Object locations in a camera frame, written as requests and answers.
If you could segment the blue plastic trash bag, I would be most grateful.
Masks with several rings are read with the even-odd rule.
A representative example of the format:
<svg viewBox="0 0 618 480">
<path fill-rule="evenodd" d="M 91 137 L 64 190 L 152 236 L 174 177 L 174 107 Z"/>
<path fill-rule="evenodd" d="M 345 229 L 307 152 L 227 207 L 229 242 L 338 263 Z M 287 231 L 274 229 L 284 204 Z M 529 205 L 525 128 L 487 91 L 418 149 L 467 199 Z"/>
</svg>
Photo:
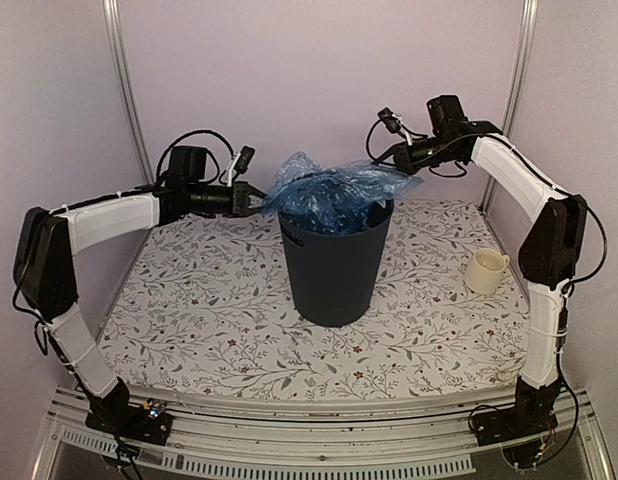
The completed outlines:
<svg viewBox="0 0 618 480">
<path fill-rule="evenodd" d="M 373 206 L 411 194 L 423 182 L 368 160 L 324 169 L 299 151 L 278 169 L 261 214 L 279 215 L 310 233 L 361 233 L 371 228 Z"/>
</svg>

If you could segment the dark grey trash bin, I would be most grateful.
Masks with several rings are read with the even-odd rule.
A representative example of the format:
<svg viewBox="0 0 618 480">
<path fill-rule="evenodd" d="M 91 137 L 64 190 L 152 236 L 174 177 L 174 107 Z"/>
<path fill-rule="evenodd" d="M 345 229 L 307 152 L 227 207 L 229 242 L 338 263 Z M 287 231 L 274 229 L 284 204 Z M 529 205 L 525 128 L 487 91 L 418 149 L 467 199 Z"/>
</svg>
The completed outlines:
<svg viewBox="0 0 618 480">
<path fill-rule="evenodd" d="M 300 316 L 339 328 L 368 310 L 395 202 L 371 205 L 369 227 L 348 235 L 322 235 L 278 217 L 292 300 Z"/>
</svg>

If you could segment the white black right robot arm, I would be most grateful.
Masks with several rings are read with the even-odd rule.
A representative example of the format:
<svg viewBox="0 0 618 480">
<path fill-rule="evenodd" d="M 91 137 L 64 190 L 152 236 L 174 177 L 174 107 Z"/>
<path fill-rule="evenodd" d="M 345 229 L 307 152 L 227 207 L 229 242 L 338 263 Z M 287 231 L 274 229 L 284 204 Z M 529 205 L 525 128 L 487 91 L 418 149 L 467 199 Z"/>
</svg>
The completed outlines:
<svg viewBox="0 0 618 480">
<path fill-rule="evenodd" d="M 531 323 L 515 401 L 508 408 L 478 407 L 470 414 L 469 428 L 481 445 L 549 431 L 557 425 L 554 402 L 566 385 L 561 355 L 567 301 L 584 237 L 586 201 L 546 178 L 494 124 L 469 119 L 457 96 L 431 99 L 427 111 L 431 135 L 411 131 L 389 108 L 380 110 L 379 123 L 402 140 L 373 157 L 373 162 L 391 164 L 407 175 L 447 162 L 473 163 L 513 197 L 532 223 L 518 252 Z"/>
</svg>

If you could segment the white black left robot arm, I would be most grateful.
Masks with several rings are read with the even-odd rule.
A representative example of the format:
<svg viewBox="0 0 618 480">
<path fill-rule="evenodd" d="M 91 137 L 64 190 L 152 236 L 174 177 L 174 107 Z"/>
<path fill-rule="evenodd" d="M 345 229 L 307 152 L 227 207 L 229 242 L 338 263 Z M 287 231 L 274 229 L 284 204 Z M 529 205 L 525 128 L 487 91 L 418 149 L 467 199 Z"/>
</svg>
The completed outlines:
<svg viewBox="0 0 618 480">
<path fill-rule="evenodd" d="M 240 180 L 255 154 L 245 146 L 232 156 L 225 183 L 204 177 L 205 149 L 169 150 L 167 170 L 153 185 L 104 195 L 70 206 L 29 209 L 23 218 L 14 260 L 16 297 L 36 319 L 42 350 L 54 349 L 76 378 L 94 414 L 117 434 L 137 426 L 129 391 L 108 366 L 83 318 L 75 256 L 102 242 L 169 225 L 188 215 L 244 218 L 258 213 L 252 201 L 264 193 Z"/>
</svg>

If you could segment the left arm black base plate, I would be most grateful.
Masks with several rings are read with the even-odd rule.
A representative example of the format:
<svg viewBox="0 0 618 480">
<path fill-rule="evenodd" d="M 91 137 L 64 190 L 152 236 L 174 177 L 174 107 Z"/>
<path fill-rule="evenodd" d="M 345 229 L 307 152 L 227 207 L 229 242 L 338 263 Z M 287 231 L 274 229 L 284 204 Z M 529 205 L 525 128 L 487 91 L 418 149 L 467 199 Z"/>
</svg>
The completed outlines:
<svg viewBox="0 0 618 480">
<path fill-rule="evenodd" d="M 109 406 L 95 402 L 90 404 L 85 425 L 121 439 L 165 446 L 173 421 L 174 417 L 153 400 L 142 406 Z"/>
</svg>

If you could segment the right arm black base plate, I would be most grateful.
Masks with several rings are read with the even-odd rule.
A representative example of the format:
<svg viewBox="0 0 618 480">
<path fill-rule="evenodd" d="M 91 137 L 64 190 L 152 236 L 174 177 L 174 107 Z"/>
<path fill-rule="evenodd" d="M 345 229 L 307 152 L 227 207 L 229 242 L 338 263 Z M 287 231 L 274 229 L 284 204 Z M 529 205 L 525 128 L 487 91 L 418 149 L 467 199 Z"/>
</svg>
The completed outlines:
<svg viewBox="0 0 618 480">
<path fill-rule="evenodd" d="M 549 433 L 558 426 L 552 411 L 539 417 L 525 417 L 519 415 L 514 407 L 499 408 L 491 405 L 475 407 L 470 412 L 467 423 L 479 446 Z"/>
</svg>

